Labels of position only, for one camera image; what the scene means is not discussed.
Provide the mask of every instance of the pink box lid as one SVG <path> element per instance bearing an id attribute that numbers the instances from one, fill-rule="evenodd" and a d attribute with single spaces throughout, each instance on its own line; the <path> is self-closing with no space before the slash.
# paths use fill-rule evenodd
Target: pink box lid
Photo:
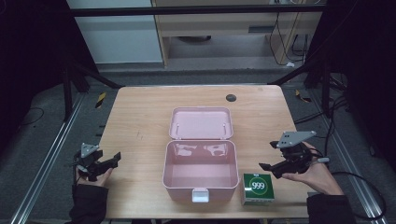
<path id="1" fill-rule="evenodd" d="M 229 139 L 233 136 L 226 107 L 178 107 L 172 113 L 169 135 L 173 139 Z"/>

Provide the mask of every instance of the green box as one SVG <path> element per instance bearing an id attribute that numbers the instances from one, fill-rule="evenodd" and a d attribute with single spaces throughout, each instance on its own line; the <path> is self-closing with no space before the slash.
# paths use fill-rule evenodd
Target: green box
<path id="1" fill-rule="evenodd" d="M 275 198 L 270 175 L 244 174 L 241 190 L 243 205 L 267 205 Z"/>

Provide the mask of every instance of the aluminum rail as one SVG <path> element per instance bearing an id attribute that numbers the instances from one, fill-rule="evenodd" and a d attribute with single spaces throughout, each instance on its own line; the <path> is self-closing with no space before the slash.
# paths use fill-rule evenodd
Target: aluminum rail
<path id="1" fill-rule="evenodd" d="M 319 105 L 319 96 L 314 91 L 310 91 L 311 95 L 313 96 L 312 99 L 320 111 L 321 107 Z M 330 128 L 330 122 L 326 118 L 325 115 L 322 115 L 323 122 L 326 125 L 326 128 Z M 343 164 L 344 168 L 347 172 L 360 175 L 362 176 L 359 168 L 355 165 L 355 162 L 352 160 L 351 156 L 347 152 L 347 147 L 344 145 L 343 140 L 337 130 L 334 130 L 332 135 L 332 140 L 334 142 L 334 149 L 336 150 L 338 156 L 340 157 L 340 161 Z M 381 214 L 382 210 L 378 203 L 376 202 L 375 196 L 373 195 L 372 191 L 368 187 L 368 185 L 355 177 L 350 177 L 349 180 L 358 195 L 361 204 L 363 205 L 364 211 L 366 212 L 368 217 L 377 217 Z M 378 220 L 372 221 L 373 224 L 387 224 L 387 220 L 385 217 L 382 217 Z"/>
<path id="2" fill-rule="evenodd" d="M 41 165 L 37 175 L 35 176 L 35 180 L 32 185 L 28 189 L 25 194 L 20 206 L 17 211 L 13 215 L 10 220 L 11 224 L 23 224 L 26 222 L 27 218 L 32 211 L 33 206 L 35 205 L 35 201 L 38 198 L 43 186 L 47 180 L 48 175 L 52 169 L 53 164 L 55 163 L 59 152 L 61 151 L 62 146 L 64 145 L 64 141 L 69 134 L 71 127 L 73 126 L 74 121 L 76 120 L 76 116 L 80 110 L 81 104 L 83 102 L 85 94 L 80 93 L 76 99 L 74 105 L 74 112 L 70 116 L 69 120 L 64 122 L 61 127 L 61 130 L 58 132 L 52 146 L 47 154 L 47 157 L 44 159 L 43 164 Z"/>

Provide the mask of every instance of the box latch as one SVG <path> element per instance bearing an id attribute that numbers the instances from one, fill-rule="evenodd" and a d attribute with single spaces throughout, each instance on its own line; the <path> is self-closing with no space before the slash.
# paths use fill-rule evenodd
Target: box latch
<path id="1" fill-rule="evenodd" d="M 192 190 L 192 202 L 193 203 L 208 203 L 209 202 L 209 190 L 208 189 L 193 189 Z"/>

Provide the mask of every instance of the sleeve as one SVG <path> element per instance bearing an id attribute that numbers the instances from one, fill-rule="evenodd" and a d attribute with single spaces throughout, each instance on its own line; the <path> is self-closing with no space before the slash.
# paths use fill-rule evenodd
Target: sleeve
<path id="1" fill-rule="evenodd" d="M 69 212 L 72 218 L 66 224 L 99 224 L 106 217 L 108 189 L 77 185 L 73 195 L 74 206 Z"/>
<path id="2" fill-rule="evenodd" d="M 317 194 L 307 199 L 307 208 L 310 224 L 356 224 L 346 195 Z"/>

